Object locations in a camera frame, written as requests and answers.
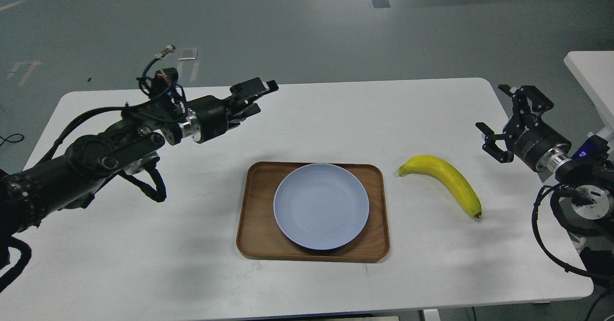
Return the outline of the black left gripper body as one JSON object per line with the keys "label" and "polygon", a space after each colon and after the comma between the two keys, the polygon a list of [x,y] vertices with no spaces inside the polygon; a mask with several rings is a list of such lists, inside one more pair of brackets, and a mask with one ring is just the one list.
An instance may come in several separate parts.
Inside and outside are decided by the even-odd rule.
{"label": "black left gripper body", "polygon": [[240,125],[228,117],[228,108],[215,96],[202,96],[187,102],[187,114],[179,127],[182,137],[190,137],[196,143],[215,139]]}

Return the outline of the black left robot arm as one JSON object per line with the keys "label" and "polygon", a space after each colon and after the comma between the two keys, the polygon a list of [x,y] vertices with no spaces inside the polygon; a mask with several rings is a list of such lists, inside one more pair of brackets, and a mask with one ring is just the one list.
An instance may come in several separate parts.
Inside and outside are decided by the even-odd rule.
{"label": "black left robot arm", "polygon": [[[2,290],[24,272],[32,256],[16,233],[40,226],[54,211],[85,209],[116,176],[153,201],[163,202],[167,194],[156,168],[158,149],[187,137],[197,143],[215,139],[259,113],[256,101],[279,89],[274,80],[253,78],[233,85],[224,99],[207,95],[189,102],[175,77],[158,73],[139,81],[147,102],[86,111],[67,125],[33,167],[1,174],[1,266],[9,267],[1,276]],[[121,120],[99,134],[79,137],[55,157],[59,145],[78,126],[111,111],[120,111]]]}

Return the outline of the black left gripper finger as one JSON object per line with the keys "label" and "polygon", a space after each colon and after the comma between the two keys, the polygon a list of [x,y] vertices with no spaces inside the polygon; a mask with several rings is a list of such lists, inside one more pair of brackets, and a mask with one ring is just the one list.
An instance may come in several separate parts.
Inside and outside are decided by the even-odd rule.
{"label": "black left gripper finger", "polygon": [[227,107],[247,107],[259,98],[279,90],[275,80],[263,81],[256,77],[230,87],[231,95],[225,100]]}
{"label": "black left gripper finger", "polygon": [[230,126],[239,126],[245,119],[260,112],[261,109],[257,103],[233,103],[230,107]]}

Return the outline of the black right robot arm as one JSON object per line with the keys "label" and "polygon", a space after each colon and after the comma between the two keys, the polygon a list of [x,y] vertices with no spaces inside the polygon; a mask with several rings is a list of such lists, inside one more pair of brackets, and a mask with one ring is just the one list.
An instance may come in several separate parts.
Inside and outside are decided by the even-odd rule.
{"label": "black right robot arm", "polygon": [[533,85],[501,84],[498,89],[511,99],[512,114],[502,133],[495,133],[483,122],[476,123],[483,134],[483,151],[497,162],[509,163],[517,158],[533,172],[548,171],[553,175],[554,185],[542,186],[533,203],[531,229],[537,244],[567,273],[603,280],[612,286],[612,273],[589,272],[553,255],[540,236],[538,223],[543,200],[550,200],[556,218],[562,216],[560,201],[566,200],[579,216],[590,221],[592,227],[583,234],[613,238],[613,162],[608,158],[607,140],[590,136],[576,153],[570,154],[571,142],[542,118],[554,107],[547,96]]}

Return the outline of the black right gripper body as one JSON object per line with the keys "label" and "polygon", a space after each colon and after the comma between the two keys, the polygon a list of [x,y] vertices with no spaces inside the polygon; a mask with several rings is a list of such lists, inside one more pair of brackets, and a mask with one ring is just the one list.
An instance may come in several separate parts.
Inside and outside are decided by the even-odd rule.
{"label": "black right gripper body", "polygon": [[537,116],[513,116],[504,127],[508,150],[532,171],[545,171],[551,150],[568,154],[571,142]]}

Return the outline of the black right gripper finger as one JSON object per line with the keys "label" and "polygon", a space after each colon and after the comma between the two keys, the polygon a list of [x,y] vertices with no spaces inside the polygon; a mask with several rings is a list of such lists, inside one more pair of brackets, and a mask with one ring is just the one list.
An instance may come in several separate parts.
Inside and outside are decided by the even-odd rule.
{"label": "black right gripper finger", "polygon": [[510,150],[504,151],[497,144],[497,141],[507,142],[507,140],[510,140],[511,136],[508,133],[497,134],[484,122],[476,122],[475,126],[483,135],[483,151],[485,151],[499,163],[504,164],[513,161],[513,152]]}
{"label": "black right gripper finger", "polygon": [[554,103],[534,85],[511,87],[502,83],[498,85],[498,90],[511,98],[512,118],[532,115],[540,119],[554,108]]}

